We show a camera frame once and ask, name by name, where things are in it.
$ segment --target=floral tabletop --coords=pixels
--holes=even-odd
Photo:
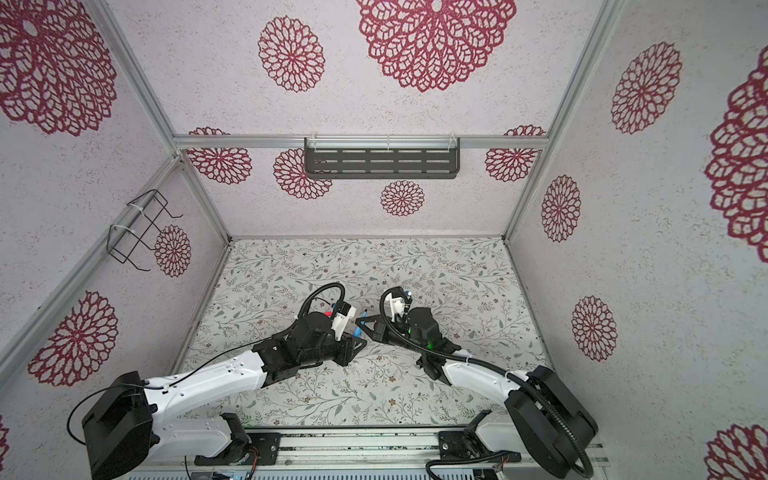
[[[423,238],[235,243],[186,367],[285,329],[310,292],[333,281],[346,287],[345,300],[358,315],[374,314],[381,293],[400,285],[413,292],[413,306],[431,307],[443,334],[472,355],[510,369],[548,364],[501,239]],[[324,295],[336,299],[334,290]],[[313,308],[326,307],[316,301]],[[187,416],[235,412],[246,426],[445,425],[467,423],[492,407],[469,390],[433,382],[417,358],[369,342],[347,367],[325,362]]]

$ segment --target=small red flower pattern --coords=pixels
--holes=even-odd
[[[218,128],[200,127],[190,135],[228,135]],[[187,156],[201,174],[220,184],[238,184],[250,175],[250,156],[245,148],[190,148]]]
[[[288,91],[307,91],[326,69],[323,47],[310,27],[295,18],[275,18],[259,39],[259,58],[267,74]]]
[[[382,207],[388,214],[407,217],[424,204],[424,190],[413,182],[398,180],[384,187]]]
[[[85,292],[27,365],[40,383],[73,386],[109,359],[118,336],[114,307],[99,292]]]
[[[8,451],[8,429],[3,428],[2,417],[0,416],[0,472],[2,472],[2,461],[5,458],[5,453]]]
[[[514,0],[357,0],[360,33],[382,73],[404,88],[445,90],[488,63]]]
[[[578,348],[589,358],[601,362],[616,348],[616,322],[608,305],[599,298],[586,296],[576,304],[571,320]]]
[[[768,432],[760,425],[731,425],[707,443],[707,480],[768,478]]]
[[[0,4],[0,104],[13,121],[77,137],[111,116],[117,72],[76,0]]]
[[[504,135],[542,136],[547,132],[541,127],[520,125]],[[528,176],[538,151],[534,148],[492,148],[485,154],[485,169],[496,180],[504,182],[520,180]]]
[[[168,276],[180,276],[187,271],[192,258],[190,239],[181,228],[168,225],[157,235],[154,259]]]
[[[662,41],[639,54],[621,74],[611,113],[616,129],[642,131],[667,110],[680,83],[680,52]]]
[[[728,235],[746,240],[768,263],[768,46],[757,68],[728,97],[728,111],[710,135],[714,159],[710,206],[728,220]]]
[[[296,198],[310,200],[328,193],[331,180],[314,180],[304,170],[304,149],[295,148],[281,152],[273,166],[275,179],[280,188]]]
[[[561,242],[570,237],[579,215],[581,199],[576,182],[568,175],[555,178],[541,202],[541,224],[544,225],[547,237],[553,242]]]

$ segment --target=red object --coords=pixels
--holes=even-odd
[[[541,202],[541,225],[553,242],[561,242],[573,234],[581,215],[581,198],[573,178],[555,178]]]
[[[547,134],[541,127],[520,125],[507,130],[504,135],[542,136]],[[496,180],[505,182],[526,178],[531,170],[537,151],[533,148],[492,148],[485,154],[485,169]]]
[[[304,171],[304,149],[295,148],[280,153],[273,166],[280,188],[296,198],[309,200],[328,193],[331,180],[313,180]]]
[[[707,480],[768,478],[768,432],[760,425],[731,425],[707,447]]]
[[[381,196],[382,207],[397,217],[416,213],[424,204],[424,190],[407,180],[398,180],[384,187]]]
[[[295,18],[274,18],[259,38],[261,65],[288,91],[307,91],[325,71],[323,47],[310,27]]]
[[[201,127],[190,135],[228,135],[218,128]],[[245,148],[190,148],[192,165],[201,174],[220,184],[238,184],[250,175],[250,156]]]
[[[176,225],[168,225],[157,235],[154,248],[154,259],[166,275],[180,276],[190,266],[190,239]]]
[[[5,457],[5,453],[8,451],[8,429],[4,429],[2,426],[2,416],[0,416],[0,472],[2,472],[2,460]]]
[[[680,52],[662,41],[637,56],[616,85],[611,114],[616,129],[633,134],[667,110],[680,83]]]
[[[368,55],[387,77],[445,90],[488,63],[517,11],[514,0],[357,0]]]
[[[118,318],[99,292],[85,298],[56,327],[46,345],[27,366],[40,383],[73,386],[109,359],[118,336]]]
[[[77,137],[111,116],[117,72],[80,2],[3,2],[0,32],[0,104],[8,118]]]
[[[728,235],[746,240],[768,263],[768,46],[757,68],[728,96],[728,111],[710,135],[714,159],[710,206],[728,219]]]
[[[579,300],[571,326],[578,348],[598,362],[606,360],[616,348],[616,322],[608,305],[599,298],[586,296]]]

